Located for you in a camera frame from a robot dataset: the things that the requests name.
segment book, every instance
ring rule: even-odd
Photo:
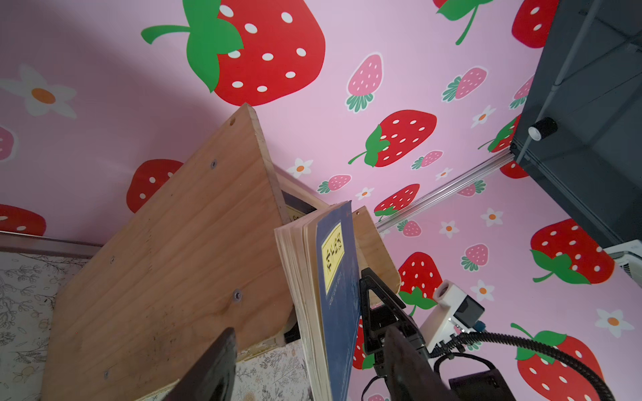
[[[276,228],[312,394],[345,401],[359,322],[359,266],[351,202]]]

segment blue book cover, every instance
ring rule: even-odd
[[[345,401],[359,322],[359,265],[351,202],[317,225],[319,300],[334,401]]]

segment white device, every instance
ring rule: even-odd
[[[455,327],[460,332],[473,331],[473,325],[484,312],[477,301],[448,280],[437,287],[433,299],[437,306],[419,328],[428,352],[432,352],[441,341],[447,343],[452,336],[457,336]]]

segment white flower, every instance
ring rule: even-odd
[[[372,191],[374,191],[374,188],[363,187],[363,190],[355,196],[357,196],[359,200],[362,200],[363,198],[368,198],[372,194]]]
[[[312,160],[304,162],[303,160],[297,158],[296,160],[294,160],[294,166],[288,169],[288,173],[292,174],[294,178],[300,177],[301,174],[310,174],[312,173],[312,170],[310,170],[311,164]]]
[[[486,106],[486,108],[483,109],[483,112],[481,112],[481,114],[478,114],[473,117],[473,125],[471,126],[471,128],[475,128],[477,124],[485,123],[486,120],[488,119],[488,116],[490,116],[494,112],[495,112],[494,108],[490,108],[490,106]]]
[[[493,224],[499,224],[500,226],[504,224],[501,220],[501,217],[504,215],[504,212],[496,212],[490,207],[486,210],[486,214],[482,214],[480,217],[486,220],[486,227],[490,227]]]
[[[495,299],[492,297],[494,289],[494,286],[487,286],[481,280],[477,280],[476,287],[471,287],[471,291],[477,294],[477,302],[481,302],[482,300],[494,301]]]
[[[0,80],[0,88],[24,98],[27,113],[37,117],[53,110],[64,117],[76,118],[76,112],[65,103],[76,95],[76,91],[62,85],[48,85],[36,70],[26,64],[19,67],[22,82]]]
[[[622,330],[633,330],[634,327],[624,320],[624,313],[621,310],[608,313],[602,309],[598,309],[598,316],[600,319],[595,322],[597,327],[607,328],[615,338],[620,338]]]
[[[448,173],[450,173],[452,170],[453,169],[449,169],[448,167],[445,168],[441,173],[435,175],[437,177],[437,179],[435,181],[440,180],[441,178],[447,176]]]
[[[455,227],[455,222],[451,221],[450,223],[446,223],[442,221],[442,229],[439,230],[440,234],[445,234],[446,237],[452,238],[453,234],[456,234],[459,232],[459,228]]]

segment orange flower center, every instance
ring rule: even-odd
[[[43,102],[47,105],[52,105],[56,103],[56,97],[48,90],[42,88],[36,88],[31,91],[31,95],[40,102]]]

